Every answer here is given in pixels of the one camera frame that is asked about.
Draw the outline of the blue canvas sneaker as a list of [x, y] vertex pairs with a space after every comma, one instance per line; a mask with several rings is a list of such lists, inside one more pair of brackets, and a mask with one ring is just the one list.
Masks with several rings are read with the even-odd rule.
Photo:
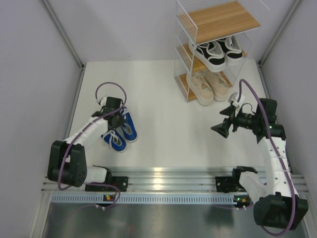
[[116, 130], [110, 130], [104, 133], [103, 135], [101, 135], [101, 139], [104, 143], [108, 144], [112, 150], [116, 152], [121, 153], [126, 150], [126, 142]]
[[123, 132], [124, 138], [128, 142], [136, 141], [138, 138], [138, 134], [137, 134], [137, 131], [136, 131], [136, 128], [135, 128], [135, 125], [129, 110], [126, 107], [124, 107], [120, 111], [120, 113], [124, 118], [124, 124], [121, 126], [121, 130]]

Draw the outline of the beige lace sneaker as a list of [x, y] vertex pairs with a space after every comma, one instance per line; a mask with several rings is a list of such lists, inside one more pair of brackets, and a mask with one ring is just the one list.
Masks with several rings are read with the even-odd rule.
[[206, 69], [205, 78], [213, 91], [214, 99], [219, 102], [225, 101], [228, 96], [229, 86], [220, 72], [215, 73]]
[[199, 103], [203, 106], [209, 106], [214, 101], [214, 95], [211, 87], [206, 81], [205, 74], [202, 72], [187, 73], [186, 82], [189, 88], [195, 94]]

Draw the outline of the black white sneaker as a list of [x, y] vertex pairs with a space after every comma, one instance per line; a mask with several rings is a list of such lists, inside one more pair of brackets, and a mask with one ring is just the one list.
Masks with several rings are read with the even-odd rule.
[[240, 44], [235, 36], [230, 36], [217, 40], [220, 44], [224, 57], [228, 65], [239, 65], [243, 62], [243, 53]]
[[217, 41], [197, 45], [189, 41], [189, 50], [195, 55], [211, 72], [221, 72], [226, 67], [224, 52]]

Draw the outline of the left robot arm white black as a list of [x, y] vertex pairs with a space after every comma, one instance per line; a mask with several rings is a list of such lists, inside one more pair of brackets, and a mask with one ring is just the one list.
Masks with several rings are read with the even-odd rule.
[[56, 140], [50, 151], [48, 180], [65, 184], [66, 187], [81, 187], [96, 183], [102, 191], [112, 188], [113, 180], [107, 176], [108, 168], [87, 165], [86, 150], [98, 139], [109, 135], [124, 123], [120, 114], [123, 101], [120, 98], [105, 96], [100, 101], [101, 109], [94, 112], [88, 122], [72, 136], [63, 141]]

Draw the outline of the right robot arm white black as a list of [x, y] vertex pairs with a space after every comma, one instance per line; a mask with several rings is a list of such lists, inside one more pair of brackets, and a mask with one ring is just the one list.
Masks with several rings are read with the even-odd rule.
[[256, 169], [237, 166], [232, 171], [231, 184], [237, 191], [246, 190], [254, 204], [254, 220], [257, 225], [278, 229], [294, 230], [308, 212], [309, 206], [301, 199], [291, 180], [285, 153], [286, 135], [284, 127], [276, 124], [277, 102], [261, 98], [254, 114], [242, 111], [243, 102], [232, 95], [229, 107], [220, 114], [225, 115], [221, 124], [211, 129], [221, 136], [245, 128], [256, 136], [264, 160], [266, 183], [263, 183]]

